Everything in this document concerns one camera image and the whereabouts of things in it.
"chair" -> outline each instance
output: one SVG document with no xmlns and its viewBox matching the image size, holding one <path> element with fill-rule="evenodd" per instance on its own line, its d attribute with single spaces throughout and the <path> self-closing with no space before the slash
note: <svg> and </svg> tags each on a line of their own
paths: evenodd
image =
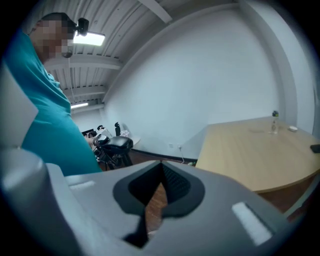
<svg viewBox="0 0 320 256">
<path fill-rule="evenodd" d="M 100 135 L 94 144 L 98 147 L 97 151 L 100 151 L 95 155 L 101 162 L 107 163 L 111 170 L 115 169 L 114 166 L 120 167 L 122 162 L 126 167 L 133 165 L 128 155 L 134 146 L 132 139 L 123 136 L 109 138 Z"/>
</svg>

